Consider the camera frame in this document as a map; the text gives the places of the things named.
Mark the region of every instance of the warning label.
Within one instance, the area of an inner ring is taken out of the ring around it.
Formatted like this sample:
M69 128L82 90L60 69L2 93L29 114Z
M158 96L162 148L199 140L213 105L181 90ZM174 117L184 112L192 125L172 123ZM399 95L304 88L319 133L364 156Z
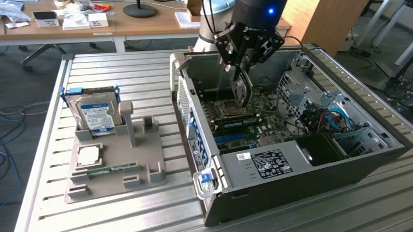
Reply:
M279 149L251 155L251 158L263 179L292 172Z
M110 131L114 127L112 116L106 114L109 105L106 103L82 105L81 112L89 126L94 132Z

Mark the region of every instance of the aluminum table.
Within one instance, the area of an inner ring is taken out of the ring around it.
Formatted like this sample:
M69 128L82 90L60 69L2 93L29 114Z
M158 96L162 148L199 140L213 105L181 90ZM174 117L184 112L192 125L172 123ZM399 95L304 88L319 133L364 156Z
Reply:
M169 54L179 50L74 55L61 62L38 142L15 231L402 231L413 228L413 152L378 168L360 182L239 220L205 228L169 100ZM391 124L404 131L375 94L343 68L313 51L326 65ZM65 204L62 193L74 120L58 98L58 87L117 84L121 100L133 104L133 120L154 115L166 169L160 187Z

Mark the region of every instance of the wooden desk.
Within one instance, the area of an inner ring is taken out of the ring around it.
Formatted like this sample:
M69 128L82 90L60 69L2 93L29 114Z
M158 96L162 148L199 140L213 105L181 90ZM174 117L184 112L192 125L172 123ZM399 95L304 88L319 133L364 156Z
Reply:
M1 23L0 26L3 31L0 30L0 46L112 41L116 51L125 52L122 45L125 40L197 37L197 29L181 29L179 27L174 19L177 10L174 9L153 5L157 10L153 17L132 18L122 13L122 7L132 2L105 2L105 4L112 6L114 12L108 16L108 27L64 31L61 27L38 28L35 22L31 21L29 26L7 29ZM185 7L184 4L174 2L162 2L161 4L174 8ZM38 0L38 2L25 2L22 11L31 17L31 12L53 9L57 9L57 7L52 0ZM280 21L276 28L280 34L285 34L291 26Z

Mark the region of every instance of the table leg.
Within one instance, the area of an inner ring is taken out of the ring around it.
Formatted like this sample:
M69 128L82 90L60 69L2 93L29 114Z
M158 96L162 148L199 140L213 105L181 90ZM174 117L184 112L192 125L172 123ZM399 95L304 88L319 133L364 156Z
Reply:
M394 64L396 66L403 66L411 54L413 54L413 43L407 47L406 51L400 54Z
M378 34L375 40L372 41L372 46L378 47L378 45L380 44L382 40L384 39L386 35L388 34L394 24L396 23L396 20L399 18L399 16L402 15L404 9L407 8L406 5L402 5L400 8L398 9L396 13L394 14L391 20L388 21L384 29L382 30L382 32Z
M374 27L374 24L376 23L379 16L382 15L382 13L383 13L390 2L391 2L391 0L383 0L383 3L380 4L379 9L375 11L372 18L368 21L368 24L367 24L366 28L363 29L363 32L362 32L362 34L359 35L359 37L355 41L356 47L359 47L359 45L362 44L362 41L366 38L371 28Z
M121 53L121 52L125 52L125 49L124 49L124 36L114 36L113 37L113 42L114 42L114 47L116 47L116 52L117 53Z

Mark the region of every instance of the plastic bag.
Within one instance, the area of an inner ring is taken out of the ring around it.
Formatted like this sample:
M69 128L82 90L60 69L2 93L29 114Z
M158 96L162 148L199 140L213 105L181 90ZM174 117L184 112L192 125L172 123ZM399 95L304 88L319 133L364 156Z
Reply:
M22 23L31 20L14 5L7 3L0 3L0 15L5 15L13 23Z
M92 10L93 4L90 0L74 0L74 3L80 12Z

